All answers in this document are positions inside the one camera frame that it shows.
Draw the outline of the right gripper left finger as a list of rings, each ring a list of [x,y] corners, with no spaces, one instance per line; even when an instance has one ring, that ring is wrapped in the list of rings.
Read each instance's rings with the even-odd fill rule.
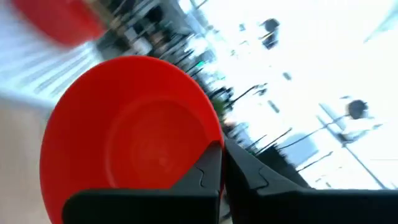
[[[223,151],[212,142],[171,188],[89,189],[71,196],[63,224],[218,224]]]

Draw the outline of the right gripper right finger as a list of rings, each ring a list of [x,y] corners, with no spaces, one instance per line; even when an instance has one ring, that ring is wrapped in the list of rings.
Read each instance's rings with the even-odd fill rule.
[[[398,190],[304,188],[235,142],[224,146],[234,224],[398,224]]]

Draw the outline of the red plastic mini bowl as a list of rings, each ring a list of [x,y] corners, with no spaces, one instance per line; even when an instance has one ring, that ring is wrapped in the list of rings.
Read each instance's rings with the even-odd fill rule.
[[[11,0],[38,30],[66,47],[100,38],[106,29],[84,0]]]
[[[167,189],[213,142],[217,114],[183,70],[147,56],[118,57],[77,78],[50,115],[40,187],[52,224],[85,189]]]

